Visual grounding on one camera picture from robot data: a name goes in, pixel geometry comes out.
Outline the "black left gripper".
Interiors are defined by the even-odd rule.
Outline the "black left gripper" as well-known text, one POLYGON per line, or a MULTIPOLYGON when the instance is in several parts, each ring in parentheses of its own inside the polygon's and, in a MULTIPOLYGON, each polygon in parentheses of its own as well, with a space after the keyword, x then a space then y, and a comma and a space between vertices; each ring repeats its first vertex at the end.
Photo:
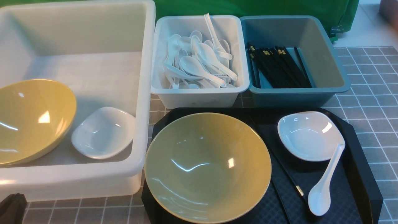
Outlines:
POLYGON ((0 203, 1 224, 22 224, 27 200, 24 194, 10 194, 0 203))

